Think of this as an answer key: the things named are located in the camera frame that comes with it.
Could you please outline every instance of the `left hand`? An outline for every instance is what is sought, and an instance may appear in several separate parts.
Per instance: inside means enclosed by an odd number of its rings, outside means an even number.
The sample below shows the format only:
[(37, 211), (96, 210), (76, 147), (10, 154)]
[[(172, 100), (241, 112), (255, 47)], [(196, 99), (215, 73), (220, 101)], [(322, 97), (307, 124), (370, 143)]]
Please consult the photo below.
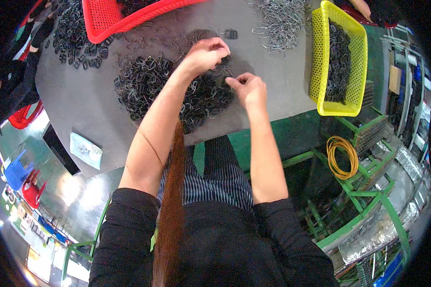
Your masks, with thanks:
[(221, 38), (203, 39), (193, 45), (181, 65), (196, 77), (214, 69), (222, 58), (230, 54), (230, 48)]

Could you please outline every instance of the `hand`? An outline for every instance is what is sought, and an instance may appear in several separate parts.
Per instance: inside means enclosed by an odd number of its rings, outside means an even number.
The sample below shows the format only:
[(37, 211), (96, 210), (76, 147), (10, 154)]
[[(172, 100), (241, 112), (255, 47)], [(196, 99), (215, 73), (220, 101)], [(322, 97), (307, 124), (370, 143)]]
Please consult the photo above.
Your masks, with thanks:
[(225, 82), (236, 91), (239, 102), (248, 112), (267, 109), (267, 85), (260, 77), (245, 72), (237, 78), (227, 77)]
[(196, 77), (215, 69), (227, 55), (230, 55), (230, 49), (221, 38), (203, 39), (193, 45), (181, 65)]

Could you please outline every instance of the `table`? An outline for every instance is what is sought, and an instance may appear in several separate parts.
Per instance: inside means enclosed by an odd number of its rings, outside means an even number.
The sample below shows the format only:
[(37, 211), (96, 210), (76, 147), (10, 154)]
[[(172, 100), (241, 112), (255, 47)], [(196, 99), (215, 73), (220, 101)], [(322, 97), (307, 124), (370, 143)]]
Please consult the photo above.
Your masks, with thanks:
[[(309, 98), (309, 83), (312, 65), (311, 25), (300, 34), (299, 45), (283, 54), (268, 53), (252, 29), (258, 26), (261, 13), (246, 1), (218, 0), (187, 6), (161, 15), (153, 20), (149, 30), (160, 29), (159, 33), (185, 33), (195, 28), (208, 29), (212, 36), (219, 29), (223, 32), (230, 26), (238, 31), (237, 40), (226, 40), (233, 58), (230, 66), (234, 76), (249, 71), (262, 77), (267, 84), (267, 109), (270, 121), (291, 117), (316, 108)], [(128, 32), (127, 37), (139, 37)], [(112, 169), (123, 167), (137, 125), (132, 123), (127, 112), (117, 106), (117, 96), (113, 91), (113, 80), (119, 74), (118, 57), (128, 52), (124, 39), (115, 40), (109, 46), (109, 57), (100, 69), (81, 67), (73, 71), (73, 66), (61, 65), (59, 56), (54, 54), (52, 45), (43, 49), (36, 76), (36, 85), (45, 110), (56, 134), (66, 150), (70, 145), (70, 132), (76, 132), (97, 144), (103, 150), (101, 169), (97, 170), (71, 153), (70, 156), (86, 177), (91, 177)], [(139, 52), (158, 56), (162, 51), (172, 57), (170, 50), (158, 44)], [(185, 144), (193, 145), (228, 133), (249, 128), (247, 114), (238, 100), (225, 111), (208, 119), (205, 126), (185, 136)]]

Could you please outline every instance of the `yellow basket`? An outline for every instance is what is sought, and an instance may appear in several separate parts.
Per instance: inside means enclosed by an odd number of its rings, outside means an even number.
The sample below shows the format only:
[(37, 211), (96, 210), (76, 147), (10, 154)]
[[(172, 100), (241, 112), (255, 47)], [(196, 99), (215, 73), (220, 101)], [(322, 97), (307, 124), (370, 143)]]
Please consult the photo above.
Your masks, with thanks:
[[(346, 105), (324, 101), (329, 72), (328, 19), (342, 26), (351, 40), (351, 73), (346, 89)], [(313, 67), (310, 98), (316, 102), (321, 116), (356, 117), (361, 110), (367, 76), (367, 33), (360, 23), (329, 1), (322, 1), (321, 8), (312, 12), (312, 22)]]

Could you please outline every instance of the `box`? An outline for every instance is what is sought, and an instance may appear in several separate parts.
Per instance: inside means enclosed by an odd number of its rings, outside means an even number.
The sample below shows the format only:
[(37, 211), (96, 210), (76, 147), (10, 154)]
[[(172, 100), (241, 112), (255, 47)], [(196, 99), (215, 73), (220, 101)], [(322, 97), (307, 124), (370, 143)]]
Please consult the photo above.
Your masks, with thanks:
[(399, 95), (399, 90), (401, 88), (401, 75), (401, 69), (391, 66), (389, 72), (389, 90), (397, 95)]

